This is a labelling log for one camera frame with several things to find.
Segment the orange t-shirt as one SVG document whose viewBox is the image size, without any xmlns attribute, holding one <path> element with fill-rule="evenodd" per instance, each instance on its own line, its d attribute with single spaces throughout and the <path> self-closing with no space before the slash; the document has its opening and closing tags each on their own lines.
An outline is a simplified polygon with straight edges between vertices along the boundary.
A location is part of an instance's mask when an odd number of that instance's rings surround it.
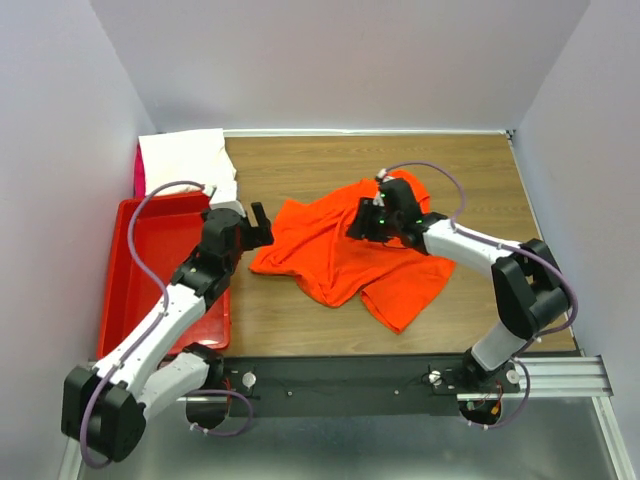
<svg viewBox="0 0 640 480">
<path fill-rule="evenodd" d="M 375 181 L 362 179 L 308 204 L 286 200 L 272 224 L 274 243 L 258 250 L 249 270 L 290 276 L 327 307 L 358 295 L 376 320 L 402 333 L 444 290 L 456 264 L 397 240 L 349 238 L 359 200 L 376 191 Z"/>
</svg>

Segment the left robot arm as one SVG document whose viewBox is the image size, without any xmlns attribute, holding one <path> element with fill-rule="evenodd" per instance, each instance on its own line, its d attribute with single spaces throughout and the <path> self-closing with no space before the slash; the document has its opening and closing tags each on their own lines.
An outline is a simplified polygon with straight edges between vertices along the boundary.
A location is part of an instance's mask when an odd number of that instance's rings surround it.
<svg viewBox="0 0 640 480">
<path fill-rule="evenodd" d="M 78 441 L 81 458 L 93 469 L 131 454 L 155 414 L 182 396 L 243 400 L 231 389 L 208 389 L 222 362 L 206 348 L 187 347 L 160 365 L 179 337 L 224 294 L 246 251 L 273 243 L 271 222 L 259 202 L 250 223 L 239 202 L 212 204 L 203 214 L 199 243 L 164 283 L 129 249 L 140 269 L 160 288 L 161 298 L 138 326 L 92 367 L 75 367 L 65 378 L 61 430 Z"/>
</svg>

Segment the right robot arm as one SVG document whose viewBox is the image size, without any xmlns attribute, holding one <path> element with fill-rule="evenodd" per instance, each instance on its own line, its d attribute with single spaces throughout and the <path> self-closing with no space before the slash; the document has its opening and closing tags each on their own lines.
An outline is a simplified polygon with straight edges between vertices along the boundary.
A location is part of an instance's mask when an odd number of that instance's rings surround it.
<svg viewBox="0 0 640 480">
<path fill-rule="evenodd" d="M 492 281 L 498 321 L 470 349 L 456 378 L 467 388 L 494 377 L 513 357 L 567 314 L 575 319 L 578 301 L 546 243 L 518 243 L 460 226 L 437 212 L 424 212 L 409 183 L 386 177 L 374 197 L 359 199 L 347 236 L 384 243 L 396 238 L 426 256 L 440 257 L 470 268 Z"/>
</svg>

